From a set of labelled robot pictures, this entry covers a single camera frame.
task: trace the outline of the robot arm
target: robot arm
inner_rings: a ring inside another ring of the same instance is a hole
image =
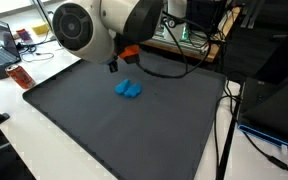
[[[129,44],[148,40],[155,33],[162,8],[163,0],[70,0],[56,9],[53,33],[75,56],[109,63],[120,49],[109,30]]]

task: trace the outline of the computer screen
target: computer screen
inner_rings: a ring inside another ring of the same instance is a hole
[[[0,45],[14,56],[20,56],[8,24],[2,21],[0,21]]]

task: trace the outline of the gray mat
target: gray mat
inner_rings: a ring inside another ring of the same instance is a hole
[[[155,72],[184,70],[183,64],[144,52],[141,61]],[[124,79],[141,84],[142,94],[135,99],[115,94]],[[122,61],[111,74],[106,65],[81,60],[23,97],[117,178],[187,180],[195,176],[224,82],[224,76],[202,69],[169,80]]]

